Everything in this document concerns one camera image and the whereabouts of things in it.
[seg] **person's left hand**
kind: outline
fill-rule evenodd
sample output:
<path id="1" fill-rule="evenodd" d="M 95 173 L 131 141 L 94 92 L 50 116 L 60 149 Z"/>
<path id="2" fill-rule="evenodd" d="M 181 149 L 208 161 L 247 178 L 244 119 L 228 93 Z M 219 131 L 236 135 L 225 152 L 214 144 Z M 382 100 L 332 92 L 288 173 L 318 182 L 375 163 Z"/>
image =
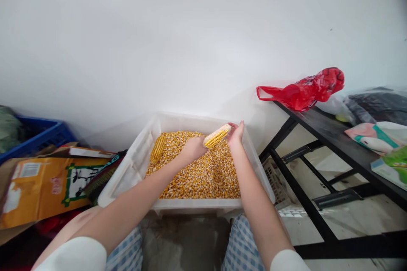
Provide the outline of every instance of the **person's left hand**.
<path id="1" fill-rule="evenodd" d="M 204 146 L 204 139 L 204 136 L 195 137 L 185 143 L 184 148 L 177 156 L 185 162 L 185 166 L 206 154 L 208 149 Z"/>

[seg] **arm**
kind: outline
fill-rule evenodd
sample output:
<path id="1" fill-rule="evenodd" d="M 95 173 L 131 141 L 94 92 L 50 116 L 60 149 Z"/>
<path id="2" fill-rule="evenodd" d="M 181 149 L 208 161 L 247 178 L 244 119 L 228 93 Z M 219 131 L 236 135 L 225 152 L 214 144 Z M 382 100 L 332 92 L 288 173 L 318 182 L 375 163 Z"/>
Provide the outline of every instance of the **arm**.
<path id="1" fill-rule="evenodd" d="M 207 152 L 202 145 L 203 140 L 204 137 L 188 140 L 174 160 L 121 194 L 71 239 L 91 237 L 99 241 L 109 255 L 143 219 L 175 175 Z"/>
<path id="2" fill-rule="evenodd" d="M 230 152 L 239 180 L 243 209 L 253 231 L 260 257 L 269 269 L 273 258 L 282 250 L 294 250 L 280 216 L 257 178 L 242 145 L 243 121 L 232 126 L 229 139 Z"/>

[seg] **white sleeve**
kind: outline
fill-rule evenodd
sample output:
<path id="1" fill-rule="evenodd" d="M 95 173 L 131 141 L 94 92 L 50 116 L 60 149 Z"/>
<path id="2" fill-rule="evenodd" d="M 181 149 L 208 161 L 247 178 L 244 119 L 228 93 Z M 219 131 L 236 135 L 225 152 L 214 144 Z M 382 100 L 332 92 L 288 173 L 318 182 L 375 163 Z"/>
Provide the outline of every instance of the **white sleeve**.
<path id="1" fill-rule="evenodd" d="M 282 250 L 271 262 L 270 271 L 310 271 L 303 259 L 293 250 Z"/>
<path id="2" fill-rule="evenodd" d="M 106 249 L 99 241 L 76 237 L 56 249 L 35 271 L 104 271 L 106 259 Z"/>

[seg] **corn cob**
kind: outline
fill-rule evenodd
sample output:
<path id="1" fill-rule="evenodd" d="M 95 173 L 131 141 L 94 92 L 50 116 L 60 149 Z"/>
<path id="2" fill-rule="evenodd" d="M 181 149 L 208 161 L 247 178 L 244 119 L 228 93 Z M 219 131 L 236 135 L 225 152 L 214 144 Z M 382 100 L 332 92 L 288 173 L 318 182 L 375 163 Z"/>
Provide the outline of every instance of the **corn cob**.
<path id="1" fill-rule="evenodd" d="M 154 144 L 154 147 L 153 147 L 153 151 L 151 152 L 151 155 L 150 155 L 150 162 L 152 164 L 156 164 L 158 161 L 160 161 L 162 153 L 164 152 L 165 142 L 166 142 L 166 134 L 162 133 L 157 138 L 156 143 Z"/>
<path id="2" fill-rule="evenodd" d="M 229 124 L 223 125 L 217 131 L 212 132 L 209 136 L 207 136 L 203 140 L 203 144 L 209 149 L 213 148 L 228 134 L 231 128 L 232 127 Z"/>

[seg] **plastic container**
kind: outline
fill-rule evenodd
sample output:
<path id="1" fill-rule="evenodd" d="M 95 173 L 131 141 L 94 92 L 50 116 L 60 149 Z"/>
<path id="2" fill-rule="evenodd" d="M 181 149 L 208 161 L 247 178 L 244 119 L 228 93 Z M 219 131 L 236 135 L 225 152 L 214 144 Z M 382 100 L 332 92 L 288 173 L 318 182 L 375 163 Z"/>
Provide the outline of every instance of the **plastic container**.
<path id="1" fill-rule="evenodd" d="M 16 116 L 23 124 L 27 141 L 0 155 L 0 165 L 12 158 L 33 157 L 40 150 L 77 141 L 62 121 Z"/>
<path id="2" fill-rule="evenodd" d="M 276 209 L 281 210 L 293 204 L 280 179 L 281 172 L 277 165 L 271 159 L 267 159 L 263 164 L 264 172 L 266 173 L 266 177 L 276 198 L 274 202 Z"/>
<path id="3" fill-rule="evenodd" d="M 198 131 L 210 134 L 225 122 L 228 121 L 175 113 L 156 114 L 137 136 L 122 163 L 103 189 L 98 199 L 99 205 L 107 206 L 121 193 L 144 179 L 154 143 L 162 132 Z M 273 190 L 247 130 L 243 135 L 243 147 L 260 182 L 274 203 Z M 201 213 L 216 213 L 219 216 L 229 212 L 241 213 L 243 207 L 240 199 L 158 199 L 151 210 L 158 216 Z"/>

